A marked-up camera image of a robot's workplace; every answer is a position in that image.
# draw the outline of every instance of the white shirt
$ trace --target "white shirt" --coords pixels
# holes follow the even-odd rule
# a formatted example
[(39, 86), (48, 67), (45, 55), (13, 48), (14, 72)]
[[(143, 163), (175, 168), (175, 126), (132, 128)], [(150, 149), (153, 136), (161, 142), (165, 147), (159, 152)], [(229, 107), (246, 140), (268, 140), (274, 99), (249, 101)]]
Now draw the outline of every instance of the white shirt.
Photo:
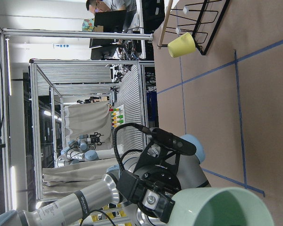
[(103, 2), (112, 10), (117, 11), (122, 5), (128, 7), (131, 0), (103, 0)]

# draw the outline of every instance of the man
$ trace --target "man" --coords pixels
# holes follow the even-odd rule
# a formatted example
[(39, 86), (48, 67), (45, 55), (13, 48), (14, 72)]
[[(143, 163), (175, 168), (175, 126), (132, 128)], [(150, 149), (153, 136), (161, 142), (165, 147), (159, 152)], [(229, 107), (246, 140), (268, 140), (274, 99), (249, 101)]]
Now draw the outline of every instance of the man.
[(86, 8), (91, 13), (101, 13), (118, 10), (132, 10), (134, 0), (87, 0)]

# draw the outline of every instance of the bolt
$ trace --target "bolt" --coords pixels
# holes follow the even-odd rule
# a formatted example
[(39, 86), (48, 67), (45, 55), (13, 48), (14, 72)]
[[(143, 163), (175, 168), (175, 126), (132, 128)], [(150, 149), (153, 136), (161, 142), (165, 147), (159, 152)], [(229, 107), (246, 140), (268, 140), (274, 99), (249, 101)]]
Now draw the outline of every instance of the bolt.
[(153, 195), (149, 195), (149, 196), (147, 197), (147, 202), (148, 202), (149, 204), (155, 203), (155, 197), (154, 197)]

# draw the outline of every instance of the metal bolt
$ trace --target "metal bolt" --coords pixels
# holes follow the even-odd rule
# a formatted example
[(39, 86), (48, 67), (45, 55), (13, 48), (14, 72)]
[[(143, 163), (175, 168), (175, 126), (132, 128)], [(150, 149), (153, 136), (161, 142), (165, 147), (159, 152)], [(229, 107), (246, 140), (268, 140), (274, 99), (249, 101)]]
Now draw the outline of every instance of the metal bolt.
[(152, 195), (149, 195), (149, 196), (147, 197), (147, 202), (148, 202), (149, 204), (155, 203), (155, 197), (152, 196)]

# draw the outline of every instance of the label on robot arm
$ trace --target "label on robot arm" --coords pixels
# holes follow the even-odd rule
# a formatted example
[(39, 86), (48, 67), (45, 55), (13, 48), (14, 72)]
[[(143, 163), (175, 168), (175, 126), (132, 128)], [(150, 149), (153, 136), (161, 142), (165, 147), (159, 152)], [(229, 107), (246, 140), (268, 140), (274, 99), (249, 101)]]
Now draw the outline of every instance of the label on robot arm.
[(37, 210), (41, 220), (41, 226), (66, 226), (64, 214), (58, 203), (51, 203)]

